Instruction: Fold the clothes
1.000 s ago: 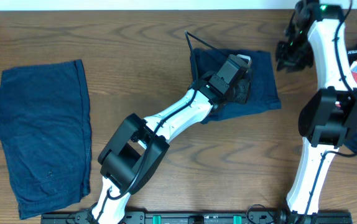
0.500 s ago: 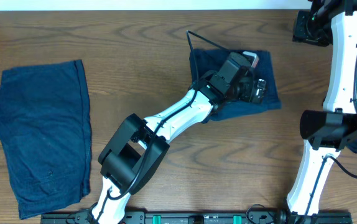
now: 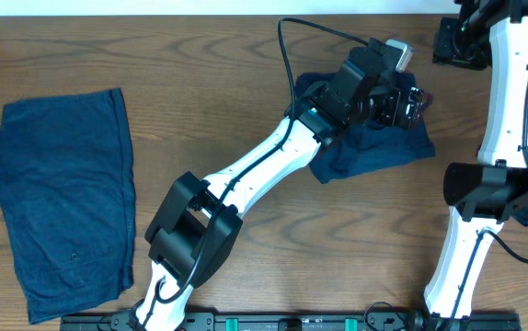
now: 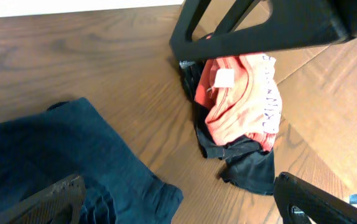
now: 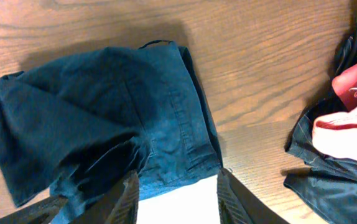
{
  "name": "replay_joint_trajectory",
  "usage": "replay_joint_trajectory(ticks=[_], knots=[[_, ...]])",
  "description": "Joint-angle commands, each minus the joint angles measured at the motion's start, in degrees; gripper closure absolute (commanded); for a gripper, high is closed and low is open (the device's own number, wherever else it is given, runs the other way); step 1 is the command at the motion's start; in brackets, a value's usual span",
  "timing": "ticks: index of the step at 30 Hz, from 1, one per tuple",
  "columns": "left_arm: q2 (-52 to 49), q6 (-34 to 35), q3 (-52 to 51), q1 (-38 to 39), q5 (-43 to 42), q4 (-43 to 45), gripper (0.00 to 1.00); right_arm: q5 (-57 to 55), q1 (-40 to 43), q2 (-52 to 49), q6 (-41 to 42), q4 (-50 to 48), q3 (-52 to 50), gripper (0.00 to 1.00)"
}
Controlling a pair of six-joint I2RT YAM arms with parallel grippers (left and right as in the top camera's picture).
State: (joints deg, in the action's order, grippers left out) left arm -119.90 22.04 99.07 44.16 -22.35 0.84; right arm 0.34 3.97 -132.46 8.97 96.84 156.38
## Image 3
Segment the navy blue shorts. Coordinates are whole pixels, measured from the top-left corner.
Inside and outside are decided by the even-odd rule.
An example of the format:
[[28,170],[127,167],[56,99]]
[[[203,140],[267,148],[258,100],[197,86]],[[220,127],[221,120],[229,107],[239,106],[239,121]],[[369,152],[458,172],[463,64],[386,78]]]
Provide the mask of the navy blue shorts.
[[320,183],[327,184],[435,155],[424,120],[410,129],[366,120],[350,125],[336,143],[314,157],[309,168]]

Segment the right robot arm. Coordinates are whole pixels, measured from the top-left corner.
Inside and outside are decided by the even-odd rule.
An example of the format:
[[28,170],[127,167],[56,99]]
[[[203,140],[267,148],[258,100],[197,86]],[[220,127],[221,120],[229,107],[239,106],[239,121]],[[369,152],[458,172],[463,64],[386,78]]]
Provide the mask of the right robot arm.
[[449,224],[434,275],[423,293],[426,313],[410,330],[506,330],[510,314],[472,314],[472,295],[492,242],[528,206],[528,1],[463,1],[442,19],[435,63],[492,69],[488,123],[474,164],[451,163],[443,196]]

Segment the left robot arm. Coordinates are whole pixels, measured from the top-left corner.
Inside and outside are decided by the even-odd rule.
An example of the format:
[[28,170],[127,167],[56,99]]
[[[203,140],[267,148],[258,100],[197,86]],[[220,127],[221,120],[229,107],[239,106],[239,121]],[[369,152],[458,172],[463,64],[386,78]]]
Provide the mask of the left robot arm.
[[430,97],[404,73],[411,56],[398,40],[352,48],[336,73],[294,95],[279,126],[253,150],[203,179],[180,176],[144,235],[152,278],[132,310],[132,329],[180,326],[190,294],[229,257],[248,210],[350,125],[415,126]]

